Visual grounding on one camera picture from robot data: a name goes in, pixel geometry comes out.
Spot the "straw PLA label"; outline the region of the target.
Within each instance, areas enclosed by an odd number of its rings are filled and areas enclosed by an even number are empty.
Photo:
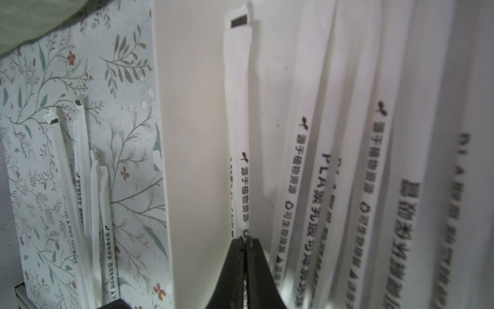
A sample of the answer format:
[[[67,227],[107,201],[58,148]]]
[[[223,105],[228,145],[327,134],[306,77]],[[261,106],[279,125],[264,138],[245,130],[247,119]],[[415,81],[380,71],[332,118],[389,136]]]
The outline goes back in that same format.
[[[339,1],[316,162],[330,156],[328,183],[307,206],[307,232],[294,279],[290,308],[323,308],[338,262],[346,211],[374,87],[381,45],[381,1],[366,1],[365,33],[355,75],[347,72],[351,53],[350,1]]]

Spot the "straw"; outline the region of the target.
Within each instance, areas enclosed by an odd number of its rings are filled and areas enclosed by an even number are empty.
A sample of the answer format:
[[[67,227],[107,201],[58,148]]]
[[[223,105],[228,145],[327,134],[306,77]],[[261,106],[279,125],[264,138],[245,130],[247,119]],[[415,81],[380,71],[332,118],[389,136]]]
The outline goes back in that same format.
[[[79,296],[81,297],[82,307],[98,308],[99,305],[96,303],[93,277],[90,269],[89,251],[77,204],[75,185],[72,182],[72,173],[60,120],[56,112],[51,109],[43,118],[48,125],[48,134],[52,141],[55,165],[59,172],[60,184],[66,202],[68,221],[71,228],[69,235],[72,237],[71,248],[75,250],[76,255],[78,286],[81,290]]]
[[[244,239],[250,229],[248,70],[251,45],[250,14],[244,4],[227,12],[223,32],[232,237]]]
[[[364,170],[360,172],[356,215],[350,227],[345,264],[335,293],[336,308],[361,308],[364,283],[378,214],[385,161],[391,139],[392,117],[397,102],[405,50],[415,1],[386,1],[382,47],[376,89],[370,102]]]
[[[336,7],[336,1],[306,1],[302,10],[268,262],[278,289],[283,286],[311,126]]]
[[[74,152],[77,202],[81,213],[84,235],[87,241],[91,242],[91,163],[85,112],[87,96],[79,96],[73,103],[76,107],[73,129],[75,134]]]
[[[98,167],[99,175],[99,203],[102,218],[102,230],[105,245],[105,279],[108,282],[109,301],[120,299],[120,287],[118,282],[117,258],[115,257],[115,244],[113,233],[113,220],[109,200],[108,169],[105,166]]]

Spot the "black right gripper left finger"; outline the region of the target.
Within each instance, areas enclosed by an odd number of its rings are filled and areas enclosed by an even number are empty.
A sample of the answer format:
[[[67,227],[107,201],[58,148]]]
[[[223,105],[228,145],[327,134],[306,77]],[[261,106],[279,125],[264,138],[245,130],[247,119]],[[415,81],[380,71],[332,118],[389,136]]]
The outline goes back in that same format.
[[[206,309],[240,309],[244,307],[245,242],[233,239]]]

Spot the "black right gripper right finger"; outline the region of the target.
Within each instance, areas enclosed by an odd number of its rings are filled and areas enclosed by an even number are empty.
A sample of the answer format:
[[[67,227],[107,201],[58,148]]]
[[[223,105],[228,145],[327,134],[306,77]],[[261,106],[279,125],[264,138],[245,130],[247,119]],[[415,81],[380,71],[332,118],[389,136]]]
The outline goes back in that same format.
[[[246,239],[246,302],[251,309],[286,309],[272,278],[261,242],[252,237]]]

